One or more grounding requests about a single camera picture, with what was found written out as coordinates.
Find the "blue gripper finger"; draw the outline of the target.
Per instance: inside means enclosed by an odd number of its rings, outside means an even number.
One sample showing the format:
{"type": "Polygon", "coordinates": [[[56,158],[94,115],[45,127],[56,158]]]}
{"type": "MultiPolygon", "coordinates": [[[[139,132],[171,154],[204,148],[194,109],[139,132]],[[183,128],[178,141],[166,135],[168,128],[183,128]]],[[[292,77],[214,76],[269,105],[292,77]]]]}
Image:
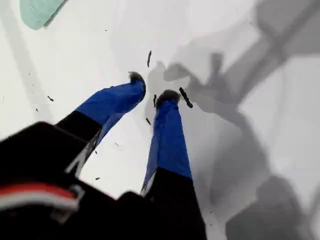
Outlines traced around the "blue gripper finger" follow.
{"type": "Polygon", "coordinates": [[[89,153],[92,153],[111,128],[132,111],[145,95],[143,77],[132,71],[128,83],[97,91],[56,125],[89,143],[89,153]]]}
{"type": "Polygon", "coordinates": [[[165,90],[155,102],[153,136],[141,192],[161,217],[160,230],[173,240],[205,240],[178,103],[165,90]]]}

